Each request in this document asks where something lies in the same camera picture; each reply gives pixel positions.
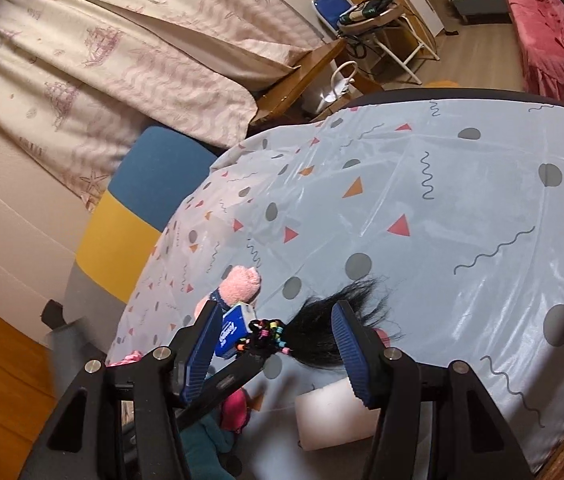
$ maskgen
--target yellow panel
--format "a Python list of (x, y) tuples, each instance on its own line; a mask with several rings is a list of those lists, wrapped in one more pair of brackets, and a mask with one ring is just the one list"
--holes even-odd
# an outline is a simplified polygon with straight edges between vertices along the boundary
[(75, 260), (91, 280), (127, 303), (159, 231), (104, 192)]

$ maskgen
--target squiggly line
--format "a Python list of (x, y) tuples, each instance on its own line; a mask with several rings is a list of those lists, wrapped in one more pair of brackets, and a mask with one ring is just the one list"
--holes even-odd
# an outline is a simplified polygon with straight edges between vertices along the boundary
[(180, 287), (180, 292), (184, 292), (184, 284), (187, 282), (187, 267), (188, 264), (184, 264), (184, 270), (182, 271), (182, 286)]
[(422, 158), (420, 158), (419, 161), (420, 161), (422, 164), (425, 164), (425, 165), (426, 165), (426, 167), (422, 170), (422, 174), (423, 174), (423, 175), (426, 175), (428, 178), (425, 178), (425, 179), (422, 181), (422, 187), (430, 187), (430, 189), (429, 189), (428, 191), (425, 191), (425, 192), (424, 192), (424, 194), (422, 195), (422, 198), (423, 198), (424, 200), (435, 200), (435, 197), (434, 197), (434, 196), (427, 196), (429, 193), (432, 193), (432, 192), (433, 192), (434, 187), (431, 186), (430, 184), (427, 184), (427, 182), (428, 182), (429, 180), (432, 180), (433, 175), (432, 175), (431, 173), (427, 173), (427, 172), (426, 172), (426, 171), (428, 170), (428, 168), (431, 167), (431, 165), (428, 164), (428, 162), (424, 162), (424, 160), (426, 160), (426, 159), (428, 158), (428, 155), (430, 155), (430, 153), (428, 153), (428, 152), (424, 152), (424, 153), (426, 153), (426, 155), (423, 156)]
[(253, 255), (253, 261), (255, 263), (257, 263), (257, 265), (255, 266), (256, 269), (259, 268), (259, 266), (262, 264), (262, 258), (260, 258), (259, 256), (257, 256), (259, 253), (255, 250), (255, 246), (253, 244), (249, 245), (248, 243), (246, 244), (247, 249), (251, 250), (251, 254)]
[(495, 252), (494, 252), (494, 253), (492, 253), (492, 254), (484, 254), (484, 253), (478, 254), (477, 256), (475, 256), (475, 259), (473, 260), (473, 263), (472, 263), (472, 264), (470, 264), (470, 265), (461, 264), (461, 265), (455, 266), (455, 268), (452, 270), (452, 273), (453, 273), (453, 274), (457, 274), (457, 269), (459, 269), (460, 267), (466, 267), (467, 269), (470, 269), (471, 267), (474, 267), (475, 264), (478, 262), (478, 258), (479, 258), (480, 256), (485, 256), (486, 258), (492, 258), (493, 256), (495, 256), (495, 255), (499, 252), (500, 248), (502, 248), (502, 247), (504, 247), (504, 246), (506, 246), (506, 245), (513, 245), (513, 244), (517, 241), (517, 238), (519, 238), (519, 235), (527, 235), (527, 234), (532, 233), (533, 231), (535, 231), (535, 226), (533, 226), (532, 229), (530, 229), (529, 231), (519, 231), (519, 232), (515, 235), (515, 238), (513, 238), (513, 240), (512, 240), (511, 242), (506, 242), (506, 243), (503, 243), (503, 244), (499, 244), (499, 245), (497, 246), (497, 248), (495, 249)]
[(528, 112), (530, 113), (531, 110), (541, 110), (542, 108), (554, 108), (555, 105), (541, 105), (538, 107), (528, 108)]
[(526, 404), (526, 398), (524, 397), (523, 393), (514, 392), (513, 390), (511, 390), (511, 380), (508, 377), (508, 374), (506, 372), (496, 372), (494, 370), (493, 359), (490, 355), (485, 355), (484, 357), (482, 357), (482, 359), (480, 359), (480, 361), (484, 361), (484, 359), (488, 359), (488, 366), (490, 367), (490, 372), (493, 375), (503, 375), (506, 378), (506, 389), (508, 390), (508, 393), (522, 397), (522, 404), (524, 405), (524, 408), (526, 408), (526, 410), (529, 412), (537, 413), (537, 423), (540, 425), (540, 428), (546, 428), (546, 426), (542, 424), (542, 412), (540, 412), (540, 410), (538, 410), (537, 408), (531, 408), (528, 404)]
[(358, 140), (361, 139), (361, 138), (364, 137), (366, 134), (370, 134), (375, 128), (379, 128), (380, 126), (383, 126), (383, 125), (384, 125), (384, 123), (378, 124), (377, 126), (373, 126), (373, 127), (372, 127), (370, 130), (368, 130), (367, 132), (362, 132), (362, 133), (360, 134), (360, 136), (357, 137), (357, 139), (358, 139)]
[(215, 251), (213, 252), (213, 254), (211, 254), (211, 263), (208, 266), (208, 269), (206, 269), (206, 273), (208, 274), (211, 270), (211, 267), (213, 267), (213, 263), (215, 263), (215, 257), (217, 256), (217, 248), (220, 246), (220, 242), (217, 242), (215, 244)]
[(440, 115), (441, 112), (440, 112), (440, 108), (439, 108), (439, 106), (438, 106), (439, 103), (438, 103), (437, 101), (433, 101), (432, 99), (429, 101), (429, 103), (430, 103), (431, 105), (433, 105), (433, 106), (431, 106), (431, 107), (429, 108), (430, 110), (433, 110), (433, 112), (431, 113), (431, 115), (432, 115), (433, 117), (437, 117), (438, 115)]
[(232, 178), (230, 180), (227, 180), (226, 182), (235, 182), (237, 180), (244, 180), (245, 178), (248, 178), (249, 176), (252, 176), (252, 175), (257, 175), (257, 173), (250, 173), (247, 176), (241, 176), (240, 178)]

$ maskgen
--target chair seat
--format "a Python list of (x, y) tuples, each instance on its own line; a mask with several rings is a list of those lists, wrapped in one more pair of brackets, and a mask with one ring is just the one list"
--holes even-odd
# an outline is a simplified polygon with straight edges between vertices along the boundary
[(338, 23), (338, 27), (344, 34), (359, 36), (372, 28), (382, 27), (382, 25), (386, 25), (393, 20), (397, 20), (402, 14), (404, 14), (404, 8), (399, 4), (393, 3), (379, 16), (369, 18), (363, 22), (351, 23), (351, 25), (342, 25), (341, 23)]

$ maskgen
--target pink plush toy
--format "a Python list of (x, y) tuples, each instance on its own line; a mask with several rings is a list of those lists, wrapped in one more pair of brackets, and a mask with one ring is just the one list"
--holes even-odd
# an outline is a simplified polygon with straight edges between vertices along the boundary
[(201, 300), (195, 307), (195, 319), (199, 316), (207, 300), (215, 300), (222, 307), (223, 313), (238, 303), (238, 301), (251, 301), (259, 291), (260, 277), (255, 267), (247, 269), (235, 266), (229, 275), (220, 283), (220, 286)]

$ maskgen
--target blue chair backrest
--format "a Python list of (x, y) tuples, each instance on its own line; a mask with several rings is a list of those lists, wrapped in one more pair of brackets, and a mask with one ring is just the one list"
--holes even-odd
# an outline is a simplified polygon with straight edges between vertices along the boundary
[(335, 30), (339, 28), (337, 25), (339, 17), (351, 8), (348, 0), (315, 0), (314, 3), (317, 11)]

